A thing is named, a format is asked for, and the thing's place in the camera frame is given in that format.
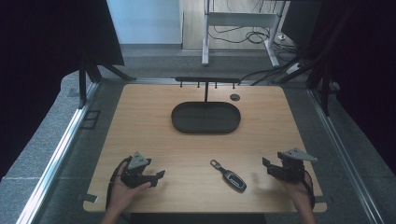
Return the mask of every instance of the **human hand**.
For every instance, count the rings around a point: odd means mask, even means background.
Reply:
[[[295,206],[308,204],[308,206],[311,207],[308,191],[302,182],[290,183],[278,178],[276,180],[285,187],[286,192],[288,193],[291,200],[294,202]],[[308,184],[308,186],[312,186],[311,176],[307,172],[305,172],[304,180]]]
[[[141,191],[148,189],[151,183],[142,184],[134,189],[128,188],[122,181],[121,175],[127,162],[124,162],[114,180],[113,188],[111,190],[110,203],[105,213],[105,217],[102,220],[103,224],[116,223],[120,214],[131,204],[134,196]]]
[[[279,181],[286,189],[286,192],[289,194],[289,197],[294,203],[294,207],[297,209],[300,214],[301,220],[303,224],[315,224],[317,223],[315,220],[314,212],[311,207],[311,200],[309,199],[308,190],[305,188],[302,182],[298,183],[289,183],[280,179],[276,179]],[[308,172],[305,172],[304,180],[311,186],[312,190],[312,179]]]

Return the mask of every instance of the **black bar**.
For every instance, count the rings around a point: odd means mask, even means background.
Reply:
[[[205,83],[205,102],[207,102],[208,89],[209,89],[209,82],[206,82]]]
[[[125,73],[121,72],[121,70],[114,67],[113,65],[103,64],[103,67],[105,67],[107,70],[109,70],[110,72],[114,73],[116,76],[118,76],[124,80],[129,80],[129,81],[136,80],[136,77],[130,77],[130,76],[126,75]]]
[[[222,82],[222,83],[239,83],[239,78],[231,77],[175,77],[176,81],[184,82]]]
[[[79,64],[79,105],[78,108],[81,109],[87,103],[87,78],[85,74],[85,64],[83,61]]]

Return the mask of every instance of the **cable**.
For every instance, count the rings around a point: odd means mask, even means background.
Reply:
[[[259,80],[256,80],[255,82],[253,82],[250,86],[255,86],[256,84],[262,82],[263,80],[265,80],[268,77],[272,77],[280,72],[282,72],[283,70],[285,70],[285,68],[291,66],[293,63],[296,63],[298,60],[300,59],[300,57],[296,56],[294,57],[292,60],[290,60],[289,62],[287,62],[285,65],[278,67],[276,69],[276,71],[274,73],[271,74],[267,74],[265,77],[260,78]]]

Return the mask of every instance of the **white desk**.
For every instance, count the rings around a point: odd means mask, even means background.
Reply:
[[[282,1],[281,4],[276,14],[210,12],[210,0],[205,0],[205,36],[202,45],[202,65],[209,64],[209,26],[216,25],[271,28],[273,32],[271,32],[270,38],[264,41],[264,44],[273,67],[279,66],[279,61],[274,54],[273,44],[286,1]]]

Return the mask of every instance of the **gray carpet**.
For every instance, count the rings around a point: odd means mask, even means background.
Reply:
[[[147,56],[127,57],[125,67],[119,69],[134,77],[243,77],[270,68],[268,58],[262,57],[211,57],[208,67],[201,66],[199,56]],[[101,67],[104,80],[99,87],[90,111],[100,111],[95,126],[90,120],[82,123],[42,204],[35,223],[98,223],[102,213],[88,213],[82,208],[78,196],[84,194],[91,181],[106,133],[126,82]],[[345,168],[332,146],[315,107],[304,88],[306,76],[297,77],[283,85],[290,109],[296,120],[308,153],[318,157],[314,169],[328,204],[325,213],[317,214],[318,223],[370,223],[360,199],[350,184]],[[24,202],[33,191],[45,169],[68,121],[78,105],[78,74],[69,75],[62,91],[35,137],[0,184],[0,223],[15,223]],[[330,114],[337,131],[345,143],[357,169],[372,193],[385,223],[396,220],[396,178],[378,156],[373,146],[338,104],[330,98]],[[133,223],[186,223],[184,220],[205,220],[205,223],[297,223],[297,214],[263,214],[257,216],[205,216],[205,215],[133,215]],[[127,223],[121,218],[120,223]]]

